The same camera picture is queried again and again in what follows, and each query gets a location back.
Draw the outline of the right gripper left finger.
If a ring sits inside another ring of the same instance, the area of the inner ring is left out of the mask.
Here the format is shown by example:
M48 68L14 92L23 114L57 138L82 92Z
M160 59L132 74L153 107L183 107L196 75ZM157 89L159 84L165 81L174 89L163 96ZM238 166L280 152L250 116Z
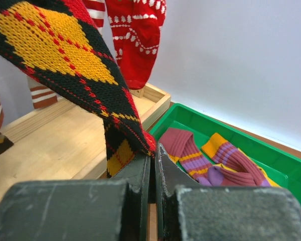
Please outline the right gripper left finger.
M29 181L0 202L0 240L145 240L150 157L109 179Z

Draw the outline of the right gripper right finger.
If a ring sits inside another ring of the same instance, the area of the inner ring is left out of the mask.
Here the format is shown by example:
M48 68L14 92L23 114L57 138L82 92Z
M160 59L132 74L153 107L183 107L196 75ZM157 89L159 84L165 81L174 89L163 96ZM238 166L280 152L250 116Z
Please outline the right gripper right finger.
M206 187L158 145L159 240L301 240L301 206L284 188Z

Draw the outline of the yellow monster sock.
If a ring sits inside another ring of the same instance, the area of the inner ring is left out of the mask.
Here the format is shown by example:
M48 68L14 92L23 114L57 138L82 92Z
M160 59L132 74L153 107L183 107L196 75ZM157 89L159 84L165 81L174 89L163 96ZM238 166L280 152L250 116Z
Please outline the yellow monster sock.
M256 165L256 167L263 173L264 177L266 178L266 180L268 181L268 183L272 186L272 187L281 187L280 185L278 185L276 182L274 182L272 179L269 178L269 176L267 175L266 171L261 168L260 166L258 166L249 156L247 156L240 148L238 148L238 150L245 156L247 157L253 164Z

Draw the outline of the purple yellow striped sock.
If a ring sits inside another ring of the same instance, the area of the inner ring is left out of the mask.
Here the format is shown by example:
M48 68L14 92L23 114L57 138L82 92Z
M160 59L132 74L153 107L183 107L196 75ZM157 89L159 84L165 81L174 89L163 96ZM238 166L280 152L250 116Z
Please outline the purple yellow striped sock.
M190 177L204 186L210 186L208 169L212 163L196 146L192 132L168 128L159 139L171 160L179 163Z

